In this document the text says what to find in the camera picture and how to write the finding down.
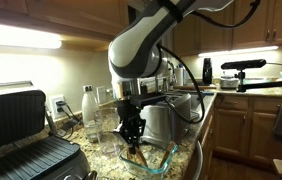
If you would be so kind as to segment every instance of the electrical outlet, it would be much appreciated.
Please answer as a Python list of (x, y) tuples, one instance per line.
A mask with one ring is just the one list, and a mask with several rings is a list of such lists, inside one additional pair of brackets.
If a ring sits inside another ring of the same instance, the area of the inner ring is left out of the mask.
[(105, 103), (107, 101), (107, 96), (105, 93), (105, 86), (97, 87), (97, 98), (100, 104)]
[(65, 114), (63, 112), (57, 111), (57, 109), (58, 109), (57, 102), (58, 101), (64, 101), (64, 96), (58, 95), (58, 96), (50, 97), (50, 108), (51, 108), (51, 114), (52, 114), (53, 119), (58, 119), (58, 118), (65, 116)]

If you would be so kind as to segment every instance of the glass bowl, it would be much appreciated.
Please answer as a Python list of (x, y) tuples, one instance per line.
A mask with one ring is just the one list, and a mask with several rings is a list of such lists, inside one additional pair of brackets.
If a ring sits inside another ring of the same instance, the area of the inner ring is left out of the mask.
[(119, 159), (122, 160), (126, 169), (135, 176), (141, 177), (143, 179), (163, 179), (164, 174), (168, 171), (172, 157), (177, 149), (177, 145), (172, 147), (168, 158), (166, 158), (161, 167), (160, 164), (166, 151), (151, 145), (140, 146), (140, 150), (147, 161), (148, 167), (129, 160), (127, 158), (127, 148), (121, 151)]

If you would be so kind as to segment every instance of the under-cabinet light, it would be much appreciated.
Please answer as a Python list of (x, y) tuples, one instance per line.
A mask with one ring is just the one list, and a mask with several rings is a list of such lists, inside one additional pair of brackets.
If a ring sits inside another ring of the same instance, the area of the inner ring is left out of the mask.
[(276, 50), (278, 48), (279, 48), (278, 46), (267, 46), (267, 47), (257, 47), (257, 48), (249, 48), (249, 49), (237, 49), (237, 50), (231, 50), (231, 51), (200, 53), (198, 56), (199, 57), (212, 57), (212, 56), (222, 56), (222, 55), (231, 55), (231, 54), (271, 51), (271, 50)]
[(0, 24), (0, 45), (57, 49), (61, 44), (58, 34)]

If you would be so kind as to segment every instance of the white wall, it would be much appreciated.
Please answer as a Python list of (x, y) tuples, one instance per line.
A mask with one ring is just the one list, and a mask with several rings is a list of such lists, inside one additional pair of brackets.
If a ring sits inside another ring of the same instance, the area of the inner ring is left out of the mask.
[[(194, 77), (201, 79), (204, 58), (198, 56), (187, 56), (183, 57), (182, 59), (187, 64)], [(244, 61), (252, 59), (265, 59), (267, 63), (282, 63), (282, 47), (279, 47), (279, 49), (274, 51), (211, 57), (213, 78), (220, 78), (221, 73), (223, 72), (221, 65), (224, 62)], [(244, 70), (244, 72), (246, 72), (247, 78), (279, 78), (280, 71), (282, 71), (282, 66), (270, 64), (266, 64), (262, 68)]]
[(83, 85), (93, 85), (94, 92), (98, 86), (111, 88), (107, 52), (0, 46), (0, 83), (19, 80), (31, 80), (47, 100), (63, 94), (74, 112), (81, 111)]

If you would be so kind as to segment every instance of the wooden drawer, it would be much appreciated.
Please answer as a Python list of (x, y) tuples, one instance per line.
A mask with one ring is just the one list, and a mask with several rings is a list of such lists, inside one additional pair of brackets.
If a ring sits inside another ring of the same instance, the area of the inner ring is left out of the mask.
[(248, 100), (248, 97), (218, 95), (214, 105), (218, 109), (247, 110)]
[(253, 111), (276, 114), (278, 106), (282, 106), (282, 98), (255, 98)]

